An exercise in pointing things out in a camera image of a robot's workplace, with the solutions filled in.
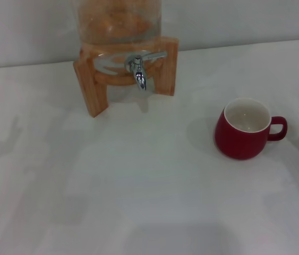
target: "wooden stand leg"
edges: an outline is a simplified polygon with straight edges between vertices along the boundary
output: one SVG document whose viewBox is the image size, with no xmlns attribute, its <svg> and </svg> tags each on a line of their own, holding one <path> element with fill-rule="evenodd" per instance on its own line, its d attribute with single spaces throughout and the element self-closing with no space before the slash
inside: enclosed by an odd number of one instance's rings
<svg viewBox="0 0 299 255">
<path fill-rule="evenodd" d="M 168 53 L 154 75 L 155 93 L 173 96 L 175 92 L 176 66 L 179 41 L 175 38 L 162 37 L 160 40 L 160 50 Z"/>
<path fill-rule="evenodd" d="M 108 108 L 107 85 L 98 84 L 94 80 L 96 70 L 91 57 L 75 61 L 74 68 L 88 112 L 95 118 Z"/>
</svg>

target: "mug rim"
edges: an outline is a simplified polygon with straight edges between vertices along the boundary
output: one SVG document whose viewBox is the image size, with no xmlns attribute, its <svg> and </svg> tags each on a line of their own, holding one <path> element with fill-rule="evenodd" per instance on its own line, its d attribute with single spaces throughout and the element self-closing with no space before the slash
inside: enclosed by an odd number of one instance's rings
<svg viewBox="0 0 299 255">
<path fill-rule="evenodd" d="M 237 127 L 233 126 L 233 125 L 231 124 L 231 122 L 230 122 L 230 121 L 227 119 L 227 117 L 226 117 L 226 109 L 228 108 L 228 106 L 230 106 L 231 104 L 233 104 L 234 102 L 239 101 L 239 100 L 253 101 L 253 102 L 258 103 L 259 105 L 261 105 L 261 106 L 267 111 L 267 113 L 268 113 L 268 115 L 269 115 L 269 122 L 268 122 L 268 124 L 267 124 L 263 129 L 260 129 L 260 130 L 258 130 L 258 131 L 253 131 L 253 132 L 252 132 L 252 131 L 244 131 L 244 130 L 238 129 Z M 271 116 L 271 113 L 270 113 L 270 110 L 268 109 L 268 107 L 267 107 L 265 104 L 263 104 L 262 102 L 260 102 L 260 101 L 258 101 L 258 100 L 255 100 L 255 99 L 253 99 L 253 98 L 250 98 L 250 97 L 239 97 L 239 98 L 236 98 L 236 99 L 230 101 L 230 102 L 225 106 L 225 109 L 224 109 L 224 117 L 225 117 L 225 119 L 226 119 L 226 122 L 227 122 L 231 127 L 233 127 L 234 129 L 236 129 L 236 130 L 238 130 L 238 131 L 240 131 L 240 132 L 248 133 L 248 134 L 260 133 L 260 132 L 266 130 L 266 129 L 271 125 L 271 122 L 272 122 L 272 116 Z"/>
</svg>

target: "white table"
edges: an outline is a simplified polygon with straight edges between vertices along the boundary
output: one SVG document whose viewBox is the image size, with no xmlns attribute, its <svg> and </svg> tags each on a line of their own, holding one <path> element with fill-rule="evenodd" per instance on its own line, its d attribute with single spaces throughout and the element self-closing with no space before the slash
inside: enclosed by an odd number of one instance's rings
<svg viewBox="0 0 299 255">
<path fill-rule="evenodd" d="M 299 255 L 299 41 L 181 52 L 177 74 L 92 119 L 72 63 L 0 69 L 0 255 Z M 244 162 L 212 141 L 236 97 L 289 122 Z"/>
</svg>

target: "white wall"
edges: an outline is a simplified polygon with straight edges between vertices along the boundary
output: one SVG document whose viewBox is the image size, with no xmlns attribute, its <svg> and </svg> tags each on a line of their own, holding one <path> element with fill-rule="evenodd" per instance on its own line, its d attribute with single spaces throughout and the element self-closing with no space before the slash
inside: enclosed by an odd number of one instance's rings
<svg viewBox="0 0 299 255">
<path fill-rule="evenodd" d="M 299 0 L 163 0 L 181 49 L 299 39 Z M 70 0 L 0 0 L 0 66 L 76 58 Z"/>
</svg>

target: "glass jar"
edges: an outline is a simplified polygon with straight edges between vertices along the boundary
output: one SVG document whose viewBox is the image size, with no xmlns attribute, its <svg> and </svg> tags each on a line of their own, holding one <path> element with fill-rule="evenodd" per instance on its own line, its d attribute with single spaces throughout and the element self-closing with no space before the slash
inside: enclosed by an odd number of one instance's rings
<svg viewBox="0 0 299 255">
<path fill-rule="evenodd" d="M 161 34 L 161 0 L 72 0 L 82 44 L 139 43 Z"/>
</svg>

